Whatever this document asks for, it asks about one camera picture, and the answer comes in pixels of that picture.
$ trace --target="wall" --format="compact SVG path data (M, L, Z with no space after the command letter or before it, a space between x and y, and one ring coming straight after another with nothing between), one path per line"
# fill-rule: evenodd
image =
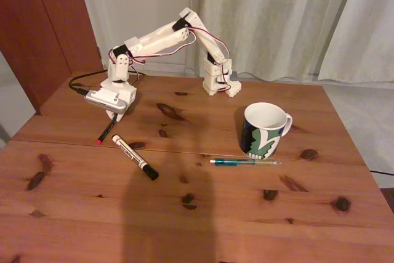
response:
M0 52L0 149L35 110Z
M179 19L191 0L85 0L96 41L103 56L125 40L142 37ZM149 59L147 70L184 71L185 50L170 57Z

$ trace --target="floor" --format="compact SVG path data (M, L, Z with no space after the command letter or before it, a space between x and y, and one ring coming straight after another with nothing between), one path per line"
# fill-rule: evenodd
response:
M325 85L347 131L369 169L394 174L394 89ZM372 174L380 188L394 176Z

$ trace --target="wooden door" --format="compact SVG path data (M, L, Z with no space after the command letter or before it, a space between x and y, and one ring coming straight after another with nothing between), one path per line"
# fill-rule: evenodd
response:
M0 6L0 51L36 111L70 75L102 69L84 0Z

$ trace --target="pen cap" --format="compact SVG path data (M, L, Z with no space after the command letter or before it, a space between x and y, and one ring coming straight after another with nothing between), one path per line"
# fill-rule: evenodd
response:
M159 173L156 172L149 164L144 165L142 170L151 180L156 180L159 177Z
M122 139L119 135L113 135L113 136L112 136L112 141L113 141L114 143L116 143L116 141L119 140L119 139Z

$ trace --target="white marker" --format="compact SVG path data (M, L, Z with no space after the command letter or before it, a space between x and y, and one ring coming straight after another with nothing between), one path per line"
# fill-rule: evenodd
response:
M159 173L156 172L137 152L131 149L119 135L113 135L112 141L117 146L121 147L125 154L138 164L138 167L143 170L151 180L156 180L159 177Z

